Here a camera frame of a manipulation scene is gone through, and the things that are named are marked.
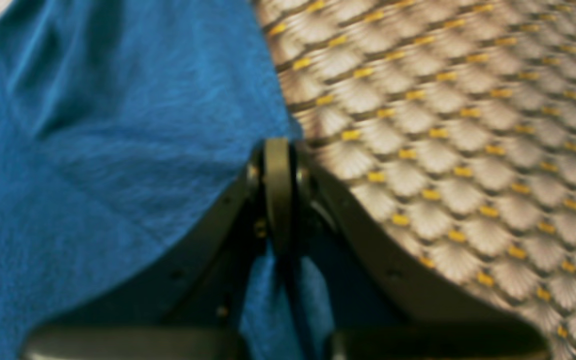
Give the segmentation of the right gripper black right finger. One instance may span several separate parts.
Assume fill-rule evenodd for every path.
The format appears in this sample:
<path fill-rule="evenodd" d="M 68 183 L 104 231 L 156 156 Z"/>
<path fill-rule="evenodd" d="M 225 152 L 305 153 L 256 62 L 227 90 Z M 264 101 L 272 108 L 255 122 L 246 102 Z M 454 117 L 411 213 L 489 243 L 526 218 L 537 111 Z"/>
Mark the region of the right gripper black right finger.
<path fill-rule="evenodd" d="M 540 331 L 414 259 L 293 146 L 295 248 L 327 285 L 327 360 L 548 360 Z"/>

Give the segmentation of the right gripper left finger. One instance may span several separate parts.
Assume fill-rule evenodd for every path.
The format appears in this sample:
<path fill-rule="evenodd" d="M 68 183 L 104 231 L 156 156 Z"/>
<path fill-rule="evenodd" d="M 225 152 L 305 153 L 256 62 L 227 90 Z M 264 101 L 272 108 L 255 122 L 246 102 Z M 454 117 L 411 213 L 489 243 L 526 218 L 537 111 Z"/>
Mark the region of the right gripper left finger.
<path fill-rule="evenodd" d="M 254 148 L 237 179 L 153 264 L 28 335 L 23 360 L 248 360 L 237 327 L 255 259 L 288 253 L 293 151 Z"/>

